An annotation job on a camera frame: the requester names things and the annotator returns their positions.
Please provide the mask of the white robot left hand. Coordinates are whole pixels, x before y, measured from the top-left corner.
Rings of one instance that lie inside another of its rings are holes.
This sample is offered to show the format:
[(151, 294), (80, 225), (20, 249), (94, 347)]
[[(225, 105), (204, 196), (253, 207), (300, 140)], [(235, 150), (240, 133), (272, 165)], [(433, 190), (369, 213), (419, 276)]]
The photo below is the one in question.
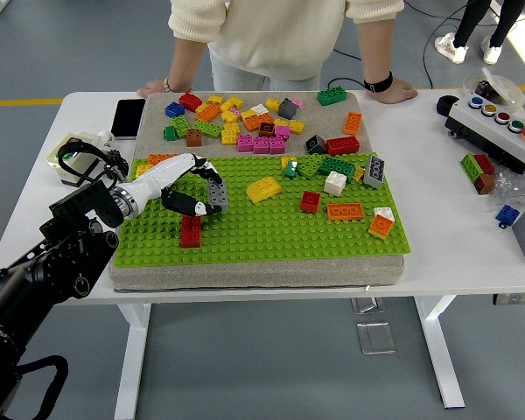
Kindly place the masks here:
[(173, 212), (188, 216), (203, 216), (222, 213), (219, 205), (211, 205), (196, 200), (171, 189), (172, 185), (186, 173), (200, 175), (203, 179), (222, 181), (214, 166), (204, 157), (183, 153), (163, 160), (147, 172), (127, 184), (120, 184), (120, 192), (126, 194), (129, 207), (127, 218), (141, 214), (150, 200), (161, 199), (162, 206)]

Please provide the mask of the person's left hand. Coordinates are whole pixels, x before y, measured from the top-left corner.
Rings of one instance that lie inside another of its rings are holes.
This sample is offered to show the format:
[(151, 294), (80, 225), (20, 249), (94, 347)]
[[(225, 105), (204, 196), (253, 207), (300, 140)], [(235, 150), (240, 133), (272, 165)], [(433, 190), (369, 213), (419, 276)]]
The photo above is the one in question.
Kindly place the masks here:
[(394, 78), (392, 85), (387, 90), (380, 93), (367, 91), (367, 96), (379, 103), (396, 104), (416, 98), (418, 96), (418, 91), (406, 80)]

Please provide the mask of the person's right hand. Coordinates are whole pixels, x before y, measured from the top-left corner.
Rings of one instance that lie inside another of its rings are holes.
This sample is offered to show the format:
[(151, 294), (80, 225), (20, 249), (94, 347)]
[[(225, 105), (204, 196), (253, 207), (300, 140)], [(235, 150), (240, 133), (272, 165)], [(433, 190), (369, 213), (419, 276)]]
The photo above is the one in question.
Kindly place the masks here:
[(163, 79), (152, 80), (146, 84), (145, 87), (141, 87), (136, 91), (136, 94), (142, 98), (147, 98), (152, 94), (157, 93), (170, 93), (172, 90), (169, 85)]

